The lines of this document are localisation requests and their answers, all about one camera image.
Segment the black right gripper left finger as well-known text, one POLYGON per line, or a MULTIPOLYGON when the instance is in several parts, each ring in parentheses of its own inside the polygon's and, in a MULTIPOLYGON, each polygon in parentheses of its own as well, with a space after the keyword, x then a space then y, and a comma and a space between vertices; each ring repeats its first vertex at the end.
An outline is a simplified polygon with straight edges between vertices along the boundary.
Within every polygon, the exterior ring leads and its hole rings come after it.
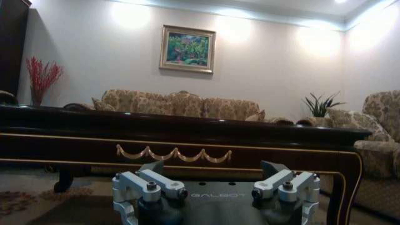
POLYGON ((190 193, 182 181, 163 176, 165 162, 145 164, 135 172, 113 178, 113 205, 125 225, 182 225, 183 204, 190 193))

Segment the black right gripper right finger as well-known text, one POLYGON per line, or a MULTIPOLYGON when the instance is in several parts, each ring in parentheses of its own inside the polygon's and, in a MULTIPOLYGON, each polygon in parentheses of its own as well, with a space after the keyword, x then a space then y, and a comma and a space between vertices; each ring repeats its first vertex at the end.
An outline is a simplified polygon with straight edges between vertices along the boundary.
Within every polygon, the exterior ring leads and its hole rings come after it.
POLYGON ((253 189, 253 206, 267 225, 311 225, 321 206, 321 178, 286 165, 262 161, 265 180, 253 189))

